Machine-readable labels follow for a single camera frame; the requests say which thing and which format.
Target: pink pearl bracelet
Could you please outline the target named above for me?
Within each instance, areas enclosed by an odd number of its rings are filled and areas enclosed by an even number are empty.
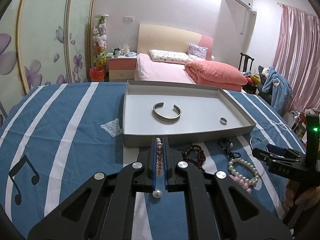
[[[229,175],[235,182],[237,182],[243,189],[245,189],[248,193],[251,193],[252,190],[249,188],[248,183],[244,182],[243,179],[239,179],[239,177],[235,177],[233,175]]]

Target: dark red bead necklace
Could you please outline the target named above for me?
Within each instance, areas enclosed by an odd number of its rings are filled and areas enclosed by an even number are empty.
[[[194,160],[194,159],[191,159],[191,158],[188,158],[188,155],[192,152],[192,151],[195,151],[196,154],[197,154],[197,159]],[[204,155],[204,152],[202,150],[202,148],[199,146],[199,145],[192,145],[189,149],[185,150],[185,151],[181,151],[182,153],[182,158],[185,162],[188,162],[188,163],[192,163],[194,166],[196,166],[199,170],[205,172],[204,168],[202,168],[205,160],[206,160],[206,157]]]

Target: wall switch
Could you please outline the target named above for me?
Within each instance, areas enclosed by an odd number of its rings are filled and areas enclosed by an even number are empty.
[[[134,16],[124,16],[125,19],[128,19],[128,21],[133,22]]]

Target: plush toy tower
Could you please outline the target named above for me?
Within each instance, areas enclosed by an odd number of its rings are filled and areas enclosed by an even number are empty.
[[[97,67],[105,66],[107,59],[105,49],[107,46],[107,26],[106,26],[106,18],[102,16],[98,21],[98,27],[94,26],[93,29],[93,48],[98,51],[95,57],[95,65]]]

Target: music note print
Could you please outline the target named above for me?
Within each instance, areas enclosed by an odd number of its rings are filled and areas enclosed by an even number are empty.
[[[21,204],[21,192],[19,190],[18,185],[16,184],[16,182],[14,181],[13,177],[21,170],[21,168],[23,167],[23,165],[25,163],[28,163],[29,167],[32,169],[32,171],[34,172],[34,176],[31,178],[31,182],[33,185],[37,184],[39,182],[40,176],[39,173],[36,171],[36,169],[34,168],[34,166],[31,164],[30,160],[28,159],[28,157],[26,155],[23,155],[23,157],[18,161],[18,163],[16,165],[14,165],[12,167],[12,169],[9,171],[9,177],[12,180],[14,186],[16,187],[18,194],[14,197],[14,201],[17,205]]]

